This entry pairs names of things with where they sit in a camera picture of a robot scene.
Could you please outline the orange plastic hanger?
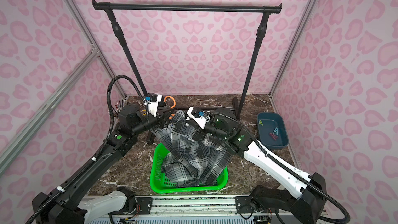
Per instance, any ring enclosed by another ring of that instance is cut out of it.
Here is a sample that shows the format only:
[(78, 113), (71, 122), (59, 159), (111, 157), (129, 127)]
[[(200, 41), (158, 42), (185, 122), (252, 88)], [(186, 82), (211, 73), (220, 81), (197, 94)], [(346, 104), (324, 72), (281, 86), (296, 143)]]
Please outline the orange plastic hanger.
[(168, 95), (168, 96), (165, 96), (164, 97), (164, 100), (163, 100), (166, 104), (169, 104), (169, 107), (170, 107), (170, 109), (171, 109), (171, 114), (170, 114), (170, 116), (169, 116), (169, 120), (171, 120), (171, 119), (173, 119), (173, 117), (175, 116), (175, 114), (174, 114), (174, 108), (176, 107), (176, 100), (172, 97), (172, 96), (170, 96), (170, 95)]

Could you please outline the black white plaid shirt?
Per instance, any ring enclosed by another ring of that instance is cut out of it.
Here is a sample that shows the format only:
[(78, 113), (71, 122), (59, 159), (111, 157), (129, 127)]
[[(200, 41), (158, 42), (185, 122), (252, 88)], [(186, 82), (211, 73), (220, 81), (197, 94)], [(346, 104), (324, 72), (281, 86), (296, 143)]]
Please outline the black white plaid shirt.
[(164, 128), (151, 129), (152, 133), (170, 152), (163, 160), (161, 172), (177, 187), (214, 186), (227, 167), (232, 155), (224, 140), (218, 138), (218, 146), (186, 146), (186, 119), (183, 111), (177, 111)]

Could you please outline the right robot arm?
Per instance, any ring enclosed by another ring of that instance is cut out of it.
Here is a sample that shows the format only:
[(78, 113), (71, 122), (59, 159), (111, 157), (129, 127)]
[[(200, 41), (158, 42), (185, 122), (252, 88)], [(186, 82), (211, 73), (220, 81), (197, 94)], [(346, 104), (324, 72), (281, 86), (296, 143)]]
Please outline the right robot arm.
[(187, 114), (204, 133), (222, 139), (231, 154), (255, 164), (284, 187), (278, 190), (257, 186), (250, 194), (255, 211), (284, 210), (303, 224), (315, 224), (318, 220), (332, 224), (350, 222), (346, 208), (327, 194), (323, 176), (309, 175), (275, 155), (234, 116), (198, 107), (190, 107)]

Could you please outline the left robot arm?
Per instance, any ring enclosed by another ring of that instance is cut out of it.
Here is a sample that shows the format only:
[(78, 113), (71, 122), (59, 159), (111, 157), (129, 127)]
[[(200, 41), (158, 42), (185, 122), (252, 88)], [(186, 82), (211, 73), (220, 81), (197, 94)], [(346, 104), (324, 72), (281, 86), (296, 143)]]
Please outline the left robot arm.
[(146, 112), (142, 113), (139, 105), (128, 104), (118, 113), (119, 122), (116, 127), (110, 98), (113, 85), (120, 79), (126, 79), (135, 85), (134, 81), (125, 75), (118, 75), (110, 81), (106, 93), (110, 126), (102, 145), (60, 186), (49, 194), (40, 193), (33, 199), (34, 213), (27, 220), (28, 224), (88, 224), (108, 212), (135, 210), (135, 194), (124, 187), (104, 197), (99, 203), (84, 205), (81, 202), (98, 179), (137, 143), (141, 133), (165, 124), (171, 113), (170, 110), (158, 111), (162, 96), (149, 93), (140, 97)]

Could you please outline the red pen holder cup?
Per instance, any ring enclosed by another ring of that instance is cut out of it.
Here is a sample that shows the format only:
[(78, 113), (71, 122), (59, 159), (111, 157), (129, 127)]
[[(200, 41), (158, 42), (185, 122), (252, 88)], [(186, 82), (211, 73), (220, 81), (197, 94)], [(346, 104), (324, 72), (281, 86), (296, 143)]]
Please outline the red pen holder cup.
[(122, 109), (123, 109), (127, 104), (129, 104), (129, 102), (128, 102), (126, 99), (117, 101), (117, 102), (115, 103), (114, 107), (113, 107), (114, 115), (115, 115), (116, 117), (118, 117), (119, 113), (122, 111)]

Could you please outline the green plastic basket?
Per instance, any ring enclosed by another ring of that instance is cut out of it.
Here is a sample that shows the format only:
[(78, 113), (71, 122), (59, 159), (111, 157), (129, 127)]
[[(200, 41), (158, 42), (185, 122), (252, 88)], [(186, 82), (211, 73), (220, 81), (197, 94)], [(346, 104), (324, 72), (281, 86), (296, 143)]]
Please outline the green plastic basket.
[(164, 173), (161, 172), (161, 165), (164, 158), (170, 152), (166, 149), (163, 144), (159, 144), (154, 150), (154, 158), (152, 163), (151, 175), (150, 175), (150, 186), (151, 189), (157, 194), (174, 194), (180, 192), (194, 192), (194, 191), (218, 191), (222, 190), (228, 182), (228, 168), (217, 178), (214, 186), (200, 186), (200, 187), (177, 187), (176, 183), (170, 182)]

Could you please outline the teal plastic tray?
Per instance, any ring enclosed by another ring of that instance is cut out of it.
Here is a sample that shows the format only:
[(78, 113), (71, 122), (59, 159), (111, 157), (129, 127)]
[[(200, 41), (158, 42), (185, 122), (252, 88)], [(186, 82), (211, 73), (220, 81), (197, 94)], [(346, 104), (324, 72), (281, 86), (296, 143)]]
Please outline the teal plastic tray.
[[(263, 126), (258, 126), (258, 120), (262, 120)], [(257, 127), (259, 140), (267, 149), (281, 150), (288, 146), (289, 139), (285, 123), (281, 115), (267, 112), (259, 113), (257, 115)], [(269, 133), (277, 135), (278, 139), (273, 140)]]

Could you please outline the pink clothespin in tray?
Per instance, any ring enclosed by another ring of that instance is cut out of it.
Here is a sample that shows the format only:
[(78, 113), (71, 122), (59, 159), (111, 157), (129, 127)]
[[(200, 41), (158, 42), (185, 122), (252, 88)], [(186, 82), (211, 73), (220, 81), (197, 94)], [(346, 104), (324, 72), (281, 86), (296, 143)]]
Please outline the pink clothespin in tray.
[(269, 133), (269, 135), (270, 135), (270, 137), (271, 137), (273, 140), (277, 140), (277, 139), (278, 139), (278, 136), (275, 135), (275, 134), (273, 134), (273, 133)]

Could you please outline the black clothes rack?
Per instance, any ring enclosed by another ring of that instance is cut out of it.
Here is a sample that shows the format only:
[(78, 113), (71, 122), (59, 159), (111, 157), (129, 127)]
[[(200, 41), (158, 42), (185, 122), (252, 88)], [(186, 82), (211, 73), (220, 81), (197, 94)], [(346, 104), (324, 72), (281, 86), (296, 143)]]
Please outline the black clothes rack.
[(259, 24), (259, 27), (256, 32), (256, 41), (255, 47), (253, 50), (253, 54), (250, 59), (249, 69), (247, 72), (244, 88), (241, 94), (240, 101), (237, 98), (232, 99), (232, 108), (228, 108), (237, 119), (240, 119), (240, 115), (243, 109), (243, 105), (245, 102), (245, 98), (247, 95), (247, 91), (249, 88), (249, 84), (252, 78), (252, 74), (254, 72), (254, 68), (256, 65), (256, 60), (263, 42), (263, 39), (267, 30), (267, 23), (271, 14), (279, 14), (282, 11), (283, 5), (280, 3), (278, 6), (210, 6), (210, 5), (153, 5), (153, 4), (129, 4), (129, 3), (109, 3), (109, 2), (96, 2), (95, 0), (91, 1), (92, 6), (95, 10), (103, 10), (106, 12), (112, 30), (121, 45), (127, 60), (133, 70), (133, 73), (137, 79), (137, 82), (140, 86), (140, 90), (136, 90), (137, 94), (140, 96), (151, 97), (152, 94), (147, 92), (147, 89), (144, 85), (144, 82), (141, 78), (141, 75), (138, 71), (138, 68), (134, 62), (132, 54), (128, 48), (126, 39), (124, 37), (124, 33), (120, 24), (118, 23), (116, 16), (114, 14), (114, 10), (152, 10), (152, 11), (197, 11), (197, 12), (243, 12), (243, 13), (261, 13), (262, 18)]

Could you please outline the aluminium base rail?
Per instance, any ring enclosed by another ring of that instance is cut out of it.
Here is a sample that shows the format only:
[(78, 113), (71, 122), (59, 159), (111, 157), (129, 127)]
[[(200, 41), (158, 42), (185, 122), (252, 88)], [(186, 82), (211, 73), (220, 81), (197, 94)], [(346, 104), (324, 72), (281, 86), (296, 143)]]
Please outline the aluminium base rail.
[(137, 196), (136, 209), (122, 211), (125, 197), (113, 192), (84, 197), (78, 207), (86, 210), (86, 224), (297, 224), (289, 212), (272, 208), (254, 211), (248, 195)]

